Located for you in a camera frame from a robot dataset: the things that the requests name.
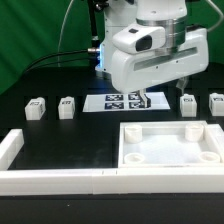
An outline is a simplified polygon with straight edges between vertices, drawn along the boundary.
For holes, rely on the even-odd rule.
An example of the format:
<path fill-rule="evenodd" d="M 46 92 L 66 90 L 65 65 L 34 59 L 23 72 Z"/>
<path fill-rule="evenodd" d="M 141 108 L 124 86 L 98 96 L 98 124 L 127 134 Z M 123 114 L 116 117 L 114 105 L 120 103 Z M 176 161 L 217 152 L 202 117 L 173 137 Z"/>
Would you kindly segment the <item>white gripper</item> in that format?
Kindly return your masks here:
<path fill-rule="evenodd" d="M 186 76 L 204 71 L 208 63 L 207 30 L 198 28 L 188 32 L 185 43 L 171 54 L 157 56 L 156 51 L 148 51 L 131 55 L 116 50 L 111 60 L 112 85 L 122 93 L 140 90 L 141 102 L 149 108 L 151 99 L 145 88 L 180 78 L 176 87 L 184 90 Z"/>

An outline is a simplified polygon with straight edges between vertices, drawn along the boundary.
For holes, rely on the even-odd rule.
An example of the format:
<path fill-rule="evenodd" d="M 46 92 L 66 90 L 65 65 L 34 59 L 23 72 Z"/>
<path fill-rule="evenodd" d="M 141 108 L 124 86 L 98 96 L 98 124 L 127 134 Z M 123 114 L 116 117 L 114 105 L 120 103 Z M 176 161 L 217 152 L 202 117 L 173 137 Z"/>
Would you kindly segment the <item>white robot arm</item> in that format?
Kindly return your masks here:
<path fill-rule="evenodd" d="M 105 38 L 94 50 L 96 74 L 121 93 L 137 93 L 145 108 L 148 87 L 176 80 L 183 88 L 207 68 L 207 34 L 216 28 L 187 25 L 187 1 L 94 0 L 105 20 Z"/>

